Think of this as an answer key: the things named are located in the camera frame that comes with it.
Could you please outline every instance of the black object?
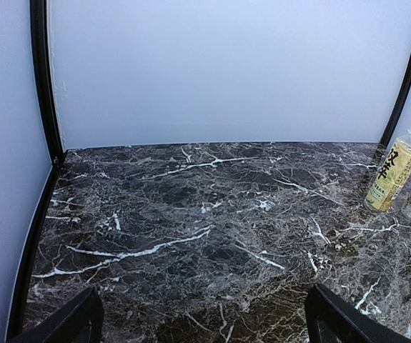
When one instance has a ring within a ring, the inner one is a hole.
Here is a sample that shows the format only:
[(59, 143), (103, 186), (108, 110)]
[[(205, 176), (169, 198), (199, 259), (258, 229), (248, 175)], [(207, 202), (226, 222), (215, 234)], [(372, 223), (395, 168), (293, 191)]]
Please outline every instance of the black object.
[(410, 53), (410, 58), (408, 60), (407, 69), (405, 70), (404, 79), (402, 81), (402, 85), (399, 90), (399, 95), (397, 96), (394, 108), (391, 113), (390, 120), (388, 121), (388, 124), (386, 125), (385, 131), (383, 132), (382, 138), (380, 140), (380, 144), (385, 146), (385, 148), (390, 143), (392, 134), (394, 134), (394, 130), (396, 129), (397, 122), (399, 121), (402, 110), (404, 109), (405, 101), (407, 100), (410, 87), (411, 87), (411, 53)]
[(411, 343), (361, 314), (323, 284), (315, 284), (305, 300), (310, 343)]
[(35, 210), (34, 218), (32, 219), (31, 227), (29, 228), (29, 233), (27, 234), (18, 275), (16, 276), (16, 284), (14, 285), (13, 302), (11, 303), (9, 323), (6, 331), (7, 339), (18, 336), (22, 332), (24, 310), (26, 309), (27, 292), (29, 290), (29, 282), (34, 266), (36, 248), (39, 244), (41, 228), (45, 221), (46, 211), (48, 211), (49, 201), (51, 200), (65, 156), (64, 154), (59, 161), (59, 165), (53, 165), (49, 172), (39, 204)]
[(104, 308), (87, 288), (35, 328), (7, 343), (100, 343)]
[(41, 120), (52, 164), (59, 164), (64, 155), (54, 106), (53, 86), (49, 66), (46, 0), (31, 0), (31, 43), (36, 92)]

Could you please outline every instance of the black edge trim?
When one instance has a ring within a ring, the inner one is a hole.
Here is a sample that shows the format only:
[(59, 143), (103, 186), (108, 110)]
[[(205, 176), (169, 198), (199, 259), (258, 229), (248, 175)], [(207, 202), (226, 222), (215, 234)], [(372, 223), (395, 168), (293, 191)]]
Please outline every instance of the black edge trim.
[(390, 120), (386, 125), (385, 131), (383, 132), (382, 138), (380, 140), (380, 144), (382, 144), (385, 148), (390, 143), (392, 134), (394, 134), (394, 130), (396, 129), (397, 122), (399, 121), (400, 115), (402, 110), (404, 109), (405, 101), (407, 100), (408, 92), (411, 87), (411, 53), (410, 58), (408, 60), (407, 69), (405, 70), (404, 80), (402, 81), (402, 85), (399, 90), (399, 95), (397, 96), (394, 109), (392, 110)]
[(46, 0), (31, 0), (30, 10), (32, 59), (41, 120), (51, 162), (52, 164), (58, 164), (64, 155), (64, 150), (61, 144), (51, 82)]
[(21, 262), (19, 264), (18, 275), (14, 285), (13, 301), (9, 314), (9, 323), (6, 330), (6, 339), (13, 339), (22, 333), (24, 322), (24, 310), (26, 309), (27, 292), (34, 267), (36, 249), (39, 244), (41, 229), (45, 221), (46, 212), (48, 211), (49, 201), (53, 194), (54, 186), (59, 177), (61, 166), (64, 163), (66, 154), (62, 155), (57, 165), (53, 165), (49, 172), (43, 192), (41, 193), (39, 204), (35, 210), (29, 233), (27, 234), (26, 243), (22, 252)]

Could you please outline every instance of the yellow bottle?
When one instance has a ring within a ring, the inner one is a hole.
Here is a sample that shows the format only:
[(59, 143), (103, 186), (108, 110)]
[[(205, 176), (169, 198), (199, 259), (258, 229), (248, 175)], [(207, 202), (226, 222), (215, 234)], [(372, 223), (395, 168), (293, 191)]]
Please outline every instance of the yellow bottle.
[(364, 199), (364, 205), (372, 212), (386, 212), (391, 208), (400, 190), (411, 175), (411, 127), (407, 134), (397, 137), (378, 170), (374, 183)]

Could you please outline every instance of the black marble tabletop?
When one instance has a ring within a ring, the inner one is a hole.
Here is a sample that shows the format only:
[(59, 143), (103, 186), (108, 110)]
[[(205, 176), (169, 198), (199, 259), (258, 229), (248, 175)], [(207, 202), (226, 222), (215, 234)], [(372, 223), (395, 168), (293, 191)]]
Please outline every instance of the black marble tabletop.
[(30, 280), (25, 329), (86, 287), (105, 342), (308, 342), (321, 282), (411, 338), (411, 224), (362, 205), (375, 144), (69, 151)]

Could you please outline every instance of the bottle label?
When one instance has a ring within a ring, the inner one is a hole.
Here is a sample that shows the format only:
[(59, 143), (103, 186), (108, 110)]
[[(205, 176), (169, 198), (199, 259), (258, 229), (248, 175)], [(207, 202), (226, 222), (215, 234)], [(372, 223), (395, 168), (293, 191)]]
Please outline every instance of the bottle label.
[(380, 211), (387, 211), (410, 175), (411, 151), (404, 148), (402, 142), (396, 139), (367, 193), (367, 202)]

